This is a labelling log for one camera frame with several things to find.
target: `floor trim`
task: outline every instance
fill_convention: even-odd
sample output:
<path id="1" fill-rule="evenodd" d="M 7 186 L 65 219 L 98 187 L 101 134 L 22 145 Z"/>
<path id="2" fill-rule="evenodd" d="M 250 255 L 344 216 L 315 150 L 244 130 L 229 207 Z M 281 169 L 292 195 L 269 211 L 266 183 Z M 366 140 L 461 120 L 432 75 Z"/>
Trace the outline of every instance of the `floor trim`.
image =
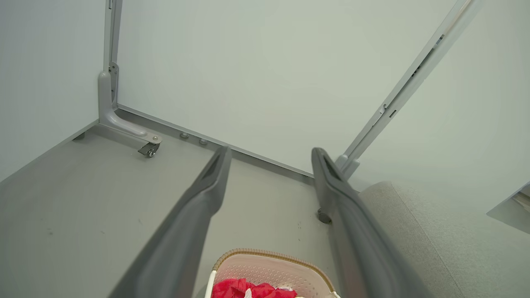
<path id="1" fill-rule="evenodd" d="M 143 127 L 152 129 L 156 132 L 164 133 L 170 136 L 173 136 L 175 138 L 178 138 L 181 141 L 185 141 L 191 144 L 195 144 L 200 147 L 205 147 L 207 149 L 210 149 L 212 151 L 215 151 L 219 146 L 230 146 L 233 150 L 232 157 L 246 162 L 251 165 L 258 166 L 262 169 L 271 171 L 273 173 L 282 175 L 284 177 L 288 177 L 291 179 L 294 179 L 299 182 L 303 182 L 308 185 L 313 185 L 313 175 L 309 174 L 305 171 L 301 171 L 298 169 L 295 169 L 291 166 L 288 166 L 286 164 L 282 164 L 276 161 L 273 161 L 271 159 L 268 159 L 266 157 L 263 157 L 261 155 L 254 154 L 252 152 L 249 152 L 247 150 L 232 146 L 230 144 L 221 142 L 219 140 L 207 137 L 205 135 L 196 133 L 192 130 L 180 127 L 178 125 L 169 123 L 167 121 L 164 121 L 162 119 L 158 119 L 156 117 L 147 115 L 145 113 L 142 113 L 140 111 L 122 106 L 118 103 L 118 110 L 116 110 L 116 114 L 129 122 L 132 122 L 134 124 L 141 125 Z M 181 138 L 180 133 L 184 132 L 189 134 L 189 137 L 187 139 Z M 205 139 L 208 142 L 207 145 L 200 145 L 199 140 Z"/>

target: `metal frame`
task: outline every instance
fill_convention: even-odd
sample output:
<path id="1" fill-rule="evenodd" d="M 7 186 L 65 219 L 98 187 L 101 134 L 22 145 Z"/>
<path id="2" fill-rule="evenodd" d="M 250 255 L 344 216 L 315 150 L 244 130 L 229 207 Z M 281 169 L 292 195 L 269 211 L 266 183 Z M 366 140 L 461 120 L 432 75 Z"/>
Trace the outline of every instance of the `metal frame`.
<path id="1" fill-rule="evenodd" d="M 132 122 L 134 124 L 138 124 L 140 126 L 143 126 L 147 129 L 154 130 L 155 132 L 159 132 L 160 134 L 174 137 L 177 139 L 180 139 L 181 142 L 189 143 L 193 146 L 204 148 L 206 150 L 215 151 L 219 147 L 222 147 L 222 145 L 219 145 L 214 142 L 207 142 L 206 145 L 201 145 L 200 140 L 201 138 L 195 135 L 190 135 L 186 132 L 183 132 L 182 130 L 176 129 L 174 127 L 170 127 L 166 124 L 159 123 L 156 121 L 153 121 L 151 119 L 147 119 L 143 116 L 139 116 L 136 114 L 133 114 L 131 112 L 125 111 L 123 109 L 116 110 L 116 114 L 129 122 Z M 293 179 L 295 181 L 307 184 L 312 186 L 313 185 L 313 178 L 308 177 L 307 175 L 302 175 L 300 173 L 297 173 L 291 169 L 286 169 L 284 166 L 279 166 L 277 164 L 274 164 L 270 161 L 265 161 L 262 159 L 259 159 L 254 156 L 250 156 L 246 153 L 241 153 L 235 149 L 232 148 L 232 158 L 235 160 L 242 161 L 244 163 L 257 166 L 258 168 L 262 168 L 264 170 L 267 170 L 269 172 L 278 174 L 280 176 L 283 176 L 285 178 Z"/>
<path id="2" fill-rule="evenodd" d="M 121 0 L 108 0 L 109 9 L 105 14 L 105 58 L 104 71 L 98 78 L 99 89 L 99 123 L 122 133 L 147 141 L 138 150 L 141 154 L 153 157 L 158 150 L 162 137 L 147 131 L 145 128 L 121 119 L 114 112 L 117 105 L 118 87 L 118 39 L 121 20 Z"/>
<path id="3" fill-rule="evenodd" d="M 473 20 L 482 5 L 483 0 L 459 0 L 451 9 L 396 87 L 383 101 L 344 154 L 335 161 L 335 165 L 347 179 L 359 167 L 359 157 L 416 92 Z"/>
<path id="4" fill-rule="evenodd" d="M 120 108 L 136 115 L 153 120 L 160 124 L 176 128 L 185 133 L 200 137 L 203 140 L 213 142 L 219 145 L 227 145 L 224 142 L 210 138 L 208 136 L 193 132 L 183 127 L 171 124 L 167 121 L 152 117 L 142 112 L 130 109 L 125 106 L 118 105 L 118 81 L 119 81 L 119 66 L 117 64 L 118 57 L 118 43 L 119 31 L 121 22 L 121 8 L 122 0 L 108 0 L 109 11 L 105 20 L 105 62 L 109 67 L 110 77 L 106 78 L 106 74 L 100 75 L 100 121 L 102 124 L 117 129 L 121 132 L 131 134 L 135 137 L 141 138 L 145 141 L 156 144 L 149 140 L 154 135 L 147 132 L 145 129 L 131 124 L 125 120 L 120 119 L 114 113 L 114 110 Z M 394 89 L 386 97 L 377 111 L 372 115 L 370 120 L 356 136 L 354 141 L 346 149 L 344 154 L 339 156 L 335 164 L 344 174 L 346 178 L 350 178 L 353 172 L 360 166 L 359 157 L 364 153 L 366 148 L 375 140 L 392 118 L 405 105 L 408 99 L 415 93 L 421 83 L 427 78 L 432 69 L 438 64 L 441 58 L 449 51 L 449 48 L 460 37 L 461 33 L 467 25 L 473 20 L 476 13 L 482 6 L 483 0 L 457 0 L 449 14 L 443 20 L 426 46 L 420 52 L 418 57 L 411 64 L 409 69 L 405 72 Z M 110 85 L 107 87 L 106 80 L 109 80 Z M 283 163 L 271 160 L 261 155 L 254 154 L 247 150 L 233 147 L 234 150 L 247 154 L 252 157 L 270 162 L 272 164 L 281 166 L 288 170 L 300 173 L 302 175 L 313 177 L 312 174 L 305 171 L 293 168 Z"/>

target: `beige plastic basket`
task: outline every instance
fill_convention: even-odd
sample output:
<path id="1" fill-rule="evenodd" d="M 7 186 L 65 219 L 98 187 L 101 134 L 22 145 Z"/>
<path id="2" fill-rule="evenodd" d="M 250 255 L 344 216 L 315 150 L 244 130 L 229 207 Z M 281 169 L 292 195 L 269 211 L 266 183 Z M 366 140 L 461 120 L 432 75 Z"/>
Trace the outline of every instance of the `beige plastic basket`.
<path id="1" fill-rule="evenodd" d="M 246 278 L 256 285 L 290 287 L 304 298 L 340 298 L 329 278 L 316 266 L 266 250 L 234 249 L 225 253 L 213 267 L 205 298 L 211 298 L 215 284 L 229 278 Z"/>

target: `gray fabric surface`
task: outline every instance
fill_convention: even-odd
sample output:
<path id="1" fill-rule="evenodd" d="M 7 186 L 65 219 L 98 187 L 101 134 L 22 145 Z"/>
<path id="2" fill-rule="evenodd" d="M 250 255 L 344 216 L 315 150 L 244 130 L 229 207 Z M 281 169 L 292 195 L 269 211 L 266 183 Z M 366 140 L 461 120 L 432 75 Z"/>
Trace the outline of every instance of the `gray fabric surface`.
<path id="1" fill-rule="evenodd" d="M 530 235 L 391 182 L 360 194 L 435 297 L 528 297 Z"/>
<path id="2" fill-rule="evenodd" d="M 463 297 L 429 238 L 390 182 L 377 183 L 359 197 L 434 297 Z"/>

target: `red cloth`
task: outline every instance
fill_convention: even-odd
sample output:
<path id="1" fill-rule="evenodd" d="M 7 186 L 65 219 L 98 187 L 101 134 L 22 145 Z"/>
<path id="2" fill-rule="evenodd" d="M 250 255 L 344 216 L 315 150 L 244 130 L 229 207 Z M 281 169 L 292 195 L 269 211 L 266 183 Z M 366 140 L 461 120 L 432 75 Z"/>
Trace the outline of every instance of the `red cloth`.
<path id="1" fill-rule="evenodd" d="M 244 298 L 245 292 L 250 289 L 252 298 L 295 298 L 295 291 L 276 289 L 269 284 L 255 286 L 246 282 L 246 278 L 225 279 L 214 285 L 211 291 L 211 298 Z"/>

